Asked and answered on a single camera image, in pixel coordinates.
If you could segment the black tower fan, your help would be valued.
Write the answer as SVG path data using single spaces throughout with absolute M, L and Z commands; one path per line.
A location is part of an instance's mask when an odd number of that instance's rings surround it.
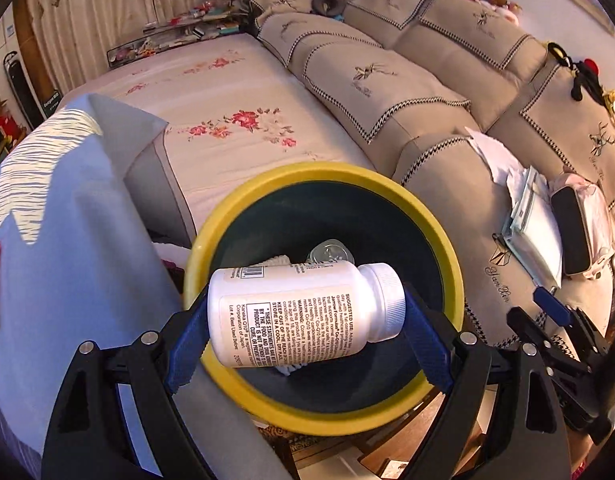
M 10 90 L 12 90 L 23 117 L 26 118 L 31 130 L 38 128 L 45 122 L 45 117 L 36 102 L 19 53 L 17 51 L 7 52 L 3 66 Z

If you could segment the cluttered glass low table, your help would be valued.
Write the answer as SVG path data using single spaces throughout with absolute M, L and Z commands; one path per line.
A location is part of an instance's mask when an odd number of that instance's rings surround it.
M 108 67 L 115 70 L 161 52 L 238 34 L 243 20 L 244 16 L 238 12 L 206 14 L 198 18 L 191 15 L 177 16 L 169 24 L 148 27 L 143 36 L 108 50 Z

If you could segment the black plush toy on sofa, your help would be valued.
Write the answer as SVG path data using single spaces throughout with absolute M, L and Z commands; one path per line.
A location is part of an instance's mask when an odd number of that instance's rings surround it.
M 546 47 L 548 53 L 556 59 L 558 64 L 567 68 L 573 76 L 571 98 L 582 102 L 584 93 L 587 93 L 597 105 L 606 110 L 615 129 L 615 90 L 608 90 L 600 83 L 598 65 L 591 58 L 573 61 L 565 49 L 555 42 L 547 42 Z

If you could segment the beige sofa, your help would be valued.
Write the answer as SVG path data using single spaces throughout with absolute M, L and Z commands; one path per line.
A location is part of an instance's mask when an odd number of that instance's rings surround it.
M 340 20 L 312 0 L 252 0 L 260 40 L 335 116 L 375 168 L 441 223 L 463 273 L 468 326 L 513 347 L 521 307 L 555 344 L 568 339 L 533 302 L 504 244 L 510 197 L 471 146 L 492 136 L 547 178 L 600 188 L 615 239 L 615 128 L 545 44 L 469 0 L 349 0 Z

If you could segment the green labelled plastic bottle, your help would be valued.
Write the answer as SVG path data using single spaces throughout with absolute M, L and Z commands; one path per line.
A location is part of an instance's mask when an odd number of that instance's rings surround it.
M 333 263 L 338 261 L 355 263 L 350 250 L 340 240 L 334 238 L 318 244 L 309 252 L 306 259 L 307 263 Z

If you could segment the white foam fruit net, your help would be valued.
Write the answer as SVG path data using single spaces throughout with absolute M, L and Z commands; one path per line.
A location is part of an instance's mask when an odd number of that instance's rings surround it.
M 261 262 L 261 266 L 289 266 L 290 263 L 291 261 L 287 256 L 281 255 Z

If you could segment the white papers on sofa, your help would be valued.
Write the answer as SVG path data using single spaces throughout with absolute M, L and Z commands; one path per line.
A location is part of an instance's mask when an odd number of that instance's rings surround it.
M 551 209 L 546 178 L 524 167 L 505 145 L 470 128 L 467 140 L 489 167 L 495 184 L 505 188 L 510 212 L 501 229 L 505 246 L 536 285 L 550 292 L 561 287 L 562 244 Z

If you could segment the grey neck pillow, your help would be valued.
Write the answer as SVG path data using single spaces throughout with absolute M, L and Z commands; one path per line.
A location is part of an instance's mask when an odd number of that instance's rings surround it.
M 343 13 L 346 4 L 345 0 L 312 0 L 312 11 L 326 18 L 336 18 Z

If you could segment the yellow rimmed dark trash bin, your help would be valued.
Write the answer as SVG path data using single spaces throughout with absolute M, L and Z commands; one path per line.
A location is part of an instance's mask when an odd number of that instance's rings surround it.
M 201 362 L 246 412 L 299 434 L 345 436 L 431 391 L 420 301 L 454 328 L 464 282 L 431 211 L 378 172 L 300 162 L 237 186 L 202 222 L 185 304 L 210 295 Z

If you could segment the blue patterned tablecloth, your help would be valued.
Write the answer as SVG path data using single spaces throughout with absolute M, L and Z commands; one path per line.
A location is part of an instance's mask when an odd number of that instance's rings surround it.
M 111 139 L 122 130 L 97 94 L 43 122 L 0 166 L 0 479 L 45 479 L 50 416 L 73 355 L 158 332 L 182 298 L 123 180 Z M 128 385 L 122 410 L 140 466 L 159 468 Z M 210 466 L 207 479 L 283 479 L 286 468 L 199 361 L 173 401 Z

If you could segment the white pill bottle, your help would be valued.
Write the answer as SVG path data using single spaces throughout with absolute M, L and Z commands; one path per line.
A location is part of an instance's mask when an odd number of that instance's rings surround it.
M 399 335 L 405 313 L 404 287 L 387 263 L 219 269 L 208 286 L 210 344 L 233 368 L 353 356 Z

